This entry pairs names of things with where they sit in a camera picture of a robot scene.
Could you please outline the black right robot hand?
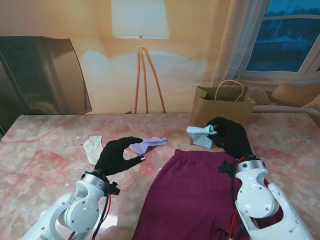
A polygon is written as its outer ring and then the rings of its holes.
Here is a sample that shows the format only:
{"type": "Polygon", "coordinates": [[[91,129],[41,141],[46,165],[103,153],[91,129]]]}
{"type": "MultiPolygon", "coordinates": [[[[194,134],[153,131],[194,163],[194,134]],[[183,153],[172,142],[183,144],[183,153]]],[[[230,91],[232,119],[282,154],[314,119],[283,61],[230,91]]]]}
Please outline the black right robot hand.
{"type": "Polygon", "coordinates": [[[206,124],[213,126],[216,134],[209,135],[212,142],[235,159],[253,155],[245,128],[224,117],[215,117],[206,124]]]}

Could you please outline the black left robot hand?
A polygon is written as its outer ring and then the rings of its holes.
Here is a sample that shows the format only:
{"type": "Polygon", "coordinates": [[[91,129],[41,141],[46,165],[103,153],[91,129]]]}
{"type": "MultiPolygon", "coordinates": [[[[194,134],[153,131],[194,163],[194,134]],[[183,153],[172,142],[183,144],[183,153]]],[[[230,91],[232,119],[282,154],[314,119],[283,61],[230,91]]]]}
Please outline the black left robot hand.
{"type": "Polygon", "coordinates": [[[146,158],[141,155],[131,159],[124,158],[124,151],[130,145],[142,142],[143,140],[141,138],[133,136],[108,142],[99,156],[94,167],[94,172],[107,177],[121,173],[142,163],[146,158]]]}

